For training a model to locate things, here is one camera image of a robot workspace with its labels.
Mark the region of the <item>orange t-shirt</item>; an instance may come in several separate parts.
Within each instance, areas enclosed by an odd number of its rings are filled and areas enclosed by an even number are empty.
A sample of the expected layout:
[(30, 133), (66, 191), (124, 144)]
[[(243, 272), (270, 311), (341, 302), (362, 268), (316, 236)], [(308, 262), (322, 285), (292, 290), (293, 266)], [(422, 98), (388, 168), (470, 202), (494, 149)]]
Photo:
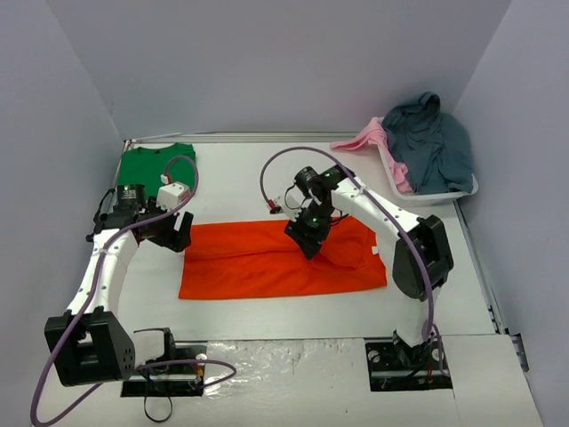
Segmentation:
[(347, 218), (307, 260), (284, 220), (196, 225), (184, 254), (178, 296), (215, 301), (341, 294), (383, 288), (387, 269), (376, 236)]

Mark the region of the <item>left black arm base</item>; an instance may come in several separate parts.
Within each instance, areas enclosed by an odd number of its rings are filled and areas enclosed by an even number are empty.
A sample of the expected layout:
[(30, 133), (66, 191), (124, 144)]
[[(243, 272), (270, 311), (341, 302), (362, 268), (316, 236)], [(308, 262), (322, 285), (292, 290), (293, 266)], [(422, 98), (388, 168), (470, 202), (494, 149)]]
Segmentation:
[(152, 368), (150, 382), (140, 374), (123, 382), (121, 398), (194, 398), (202, 397), (204, 388), (198, 384), (194, 368), (176, 365)]

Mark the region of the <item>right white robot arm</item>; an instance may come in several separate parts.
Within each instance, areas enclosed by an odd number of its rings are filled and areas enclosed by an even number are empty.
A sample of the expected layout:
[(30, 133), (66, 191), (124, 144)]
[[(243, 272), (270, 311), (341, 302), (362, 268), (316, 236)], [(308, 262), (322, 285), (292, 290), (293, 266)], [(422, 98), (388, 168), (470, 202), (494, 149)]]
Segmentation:
[(284, 192), (273, 199), (270, 211), (288, 218), (285, 232), (307, 259), (322, 252), (334, 213), (347, 215), (374, 234), (369, 252), (386, 265), (388, 284), (400, 294), (394, 354), (400, 365), (417, 366), (434, 331), (437, 297), (454, 267), (444, 223), (435, 215), (421, 217), (389, 202), (339, 165), (322, 173), (307, 166), (296, 174), (293, 187), (303, 199)]

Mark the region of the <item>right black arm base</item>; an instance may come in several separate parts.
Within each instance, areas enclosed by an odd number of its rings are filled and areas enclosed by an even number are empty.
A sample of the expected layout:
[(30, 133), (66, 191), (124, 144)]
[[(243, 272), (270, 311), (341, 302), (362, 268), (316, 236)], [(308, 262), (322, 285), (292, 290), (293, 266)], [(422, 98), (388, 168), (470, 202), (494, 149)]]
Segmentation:
[(443, 347), (433, 338), (412, 349), (393, 338), (365, 340), (365, 355), (372, 392), (453, 388)]

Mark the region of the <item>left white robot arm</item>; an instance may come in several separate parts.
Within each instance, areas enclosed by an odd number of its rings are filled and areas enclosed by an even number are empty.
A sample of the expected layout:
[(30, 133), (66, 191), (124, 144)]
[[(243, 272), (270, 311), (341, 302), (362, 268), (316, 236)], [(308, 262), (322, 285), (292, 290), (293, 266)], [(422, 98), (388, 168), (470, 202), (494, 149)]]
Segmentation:
[(118, 303), (129, 265), (140, 243), (180, 253), (191, 243), (193, 214), (183, 211), (192, 193), (181, 182), (160, 187), (155, 197), (142, 184), (119, 185), (108, 213), (95, 218), (91, 258), (76, 295), (65, 312), (47, 320), (44, 336), (66, 387), (126, 381), (149, 363), (168, 372), (179, 361), (167, 327), (129, 332), (118, 318)]

